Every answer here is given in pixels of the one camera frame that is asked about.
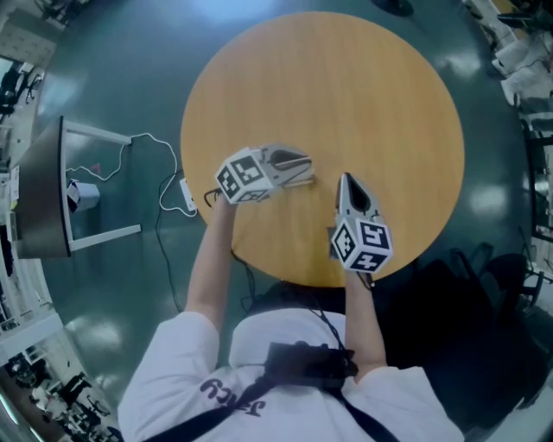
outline white cable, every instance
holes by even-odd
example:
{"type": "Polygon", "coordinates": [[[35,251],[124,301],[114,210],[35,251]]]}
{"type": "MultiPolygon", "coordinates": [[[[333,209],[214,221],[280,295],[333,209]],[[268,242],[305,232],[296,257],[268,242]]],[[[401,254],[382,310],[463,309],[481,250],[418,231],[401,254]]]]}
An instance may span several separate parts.
{"type": "MultiPolygon", "coordinates": [[[[176,171],[178,170],[178,164],[179,164],[178,161],[176,160],[175,151],[173,150],[171,145],[168,142],[158,140],[157,138],[155,138],[153,135],[149,134],[148,132],[144,132],[143,134],[133,135],[130,138],[139,138],[140,136],[149,136],[155,142],[159,142],[160,144],[164,144],[165,146],[167,146],[169,148],[169,150],[171,151],[171,155],[173,156],[173,160],[175,160],[175,173],[173,174],[173,176],[171,177],[171,179],[169,180],[169,182],[167,183],[167,185],[163,189],[163,192],[162,192],[161,196],[159,197],[159,206],[162,208],[163,211],[166,211],[166,212],[179,211],[185,217],[189,217],[189,218],[195,217],[198,214],[198,209],[194,209],[192,214],[189,214],[189,213],[186,213],[185,211],[183,211],[180,207],[165,207],[162,203],[163,195],[165,195],[165,192],[167,191],[167,189],[169,189],[169,186],[171,186],[171,183],[175,179],[176,171]]],[[[69,172],[69,171],[77,172],[78,170],[82,169],[82,170],[88,172],[93,177],[98,178],[99,180],[108,181],[108,179],[110,179],[113,175],[115,175],[117,172],[119,172],[119,170],[121,170],[121,157],[123,155],[123,149],[124,149],[125,146],[127,146],[127,144],[124,144],[123,146],[121,146],[121,150],[119,150],[119,166],[118,166],[118,168],[115,169],[113,172],[111,172],[106,178],[102,178],[101,176],[96,175],[92,170],[87,169],[86,167],[83,167],[83,166],[79,166],[77,168],[69,168],[69,169],[66,170],[66,172],[69,172]]]]}

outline white bucket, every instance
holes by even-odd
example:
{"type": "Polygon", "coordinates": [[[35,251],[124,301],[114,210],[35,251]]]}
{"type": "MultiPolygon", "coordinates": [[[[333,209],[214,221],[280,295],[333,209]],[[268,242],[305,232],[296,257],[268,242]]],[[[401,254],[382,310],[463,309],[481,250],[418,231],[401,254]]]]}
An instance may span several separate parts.
{"type": "Polygon", "coordinates": [[[96,207],[100,201],[100,192],[95,184],[71,181],[67,189],[67,196],[72,199],[77,207],[75,212],[82,212],[96,207]]]}

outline wooden tabletop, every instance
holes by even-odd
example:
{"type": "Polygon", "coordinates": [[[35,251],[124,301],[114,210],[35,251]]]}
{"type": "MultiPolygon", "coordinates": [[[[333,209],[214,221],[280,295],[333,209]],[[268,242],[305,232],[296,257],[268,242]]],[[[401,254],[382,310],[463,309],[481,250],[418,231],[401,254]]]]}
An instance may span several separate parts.
{"type": "Polygon", "coordinates": [[[408,43],[353,16],[308,12],[246,30],[194,85],[182,122],[184,174],[201,216],[223,160],[282,142],[314,163],[313,185],[241,205],[238,256],[276,278],[337,287],[327,227],[343,172],[377,195],[395,255],[376,275],[409,264],[435,240],[461,190],[461,124],[446,86],[408,43]]]}

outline power strip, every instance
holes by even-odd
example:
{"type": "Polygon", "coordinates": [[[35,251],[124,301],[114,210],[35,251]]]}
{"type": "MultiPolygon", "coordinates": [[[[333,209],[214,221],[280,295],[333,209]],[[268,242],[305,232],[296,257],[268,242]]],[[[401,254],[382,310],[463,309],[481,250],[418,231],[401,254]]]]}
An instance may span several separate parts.
{"type": "Polygon", "coordinates": [[[190,189],[188,189],[187,179],[183,178],[179,181],[179,183],[181,184],[182,196],[184,197],[184,201],[187,203],[188,210],[191,212],[195,211],[196,204],[194,203],[190,189]]]}

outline green floor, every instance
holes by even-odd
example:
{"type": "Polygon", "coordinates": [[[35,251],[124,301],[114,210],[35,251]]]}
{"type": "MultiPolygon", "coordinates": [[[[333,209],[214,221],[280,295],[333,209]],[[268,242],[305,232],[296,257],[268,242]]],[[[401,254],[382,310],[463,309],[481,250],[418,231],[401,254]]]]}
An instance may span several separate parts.
{"type": "MultiPolygon", "coordinates": [[[[66,31],[52,59],[36,130],[64,115],[127,135],[152,132],[172,143],[180,156],[187,96],[204,65],[232,37],[271,17],[304,10],[360,16],[390,29],[426,57],[450,90],[463,125],[467,157],[461,199],[423,262],[454,246],[470,251],[482,240],[496,245],[497,253],[518,250],[516,229],[520,224],[530,230],[530,203],[519,188],[527,162],[516,112],[507,106],[497,79],[487,74],[485,39],[461,3],[414,3],[415,15],[403,19],[368,0],[96,0],[66,31]],[[500,206],[486,201],[490,188],[504,192],[500,206]]],[[[104,176],[117,160],[118,146],[86,146],[79,140],[69,155],[71,167],[99,163],[104,176]]],[[[73,234],[137,223],[143,232],[83,249],[70,259],[43,262],[56,309],[82,362],[113,404],[157,324],[176,313],[154,231],[158,186],[172,168],[167,148],[137,140],[124,151],[122,172],[99,185],[99,207],[73,218],[73,234]]],[[[89,180],[81,173],[72,176],[89,180]]],[[[175,186],[166,204],[182,202],[175,186]]],[[[181,303],[204,229],[200,217],[162,215],[162,240],[181,303]]],[[[271,284],[259,272],[256,278],[258,292],[271,284]]],[[[242,317],[239,299],[245,290],[243,269],[234,265],[223,349],[242,317]]]]}

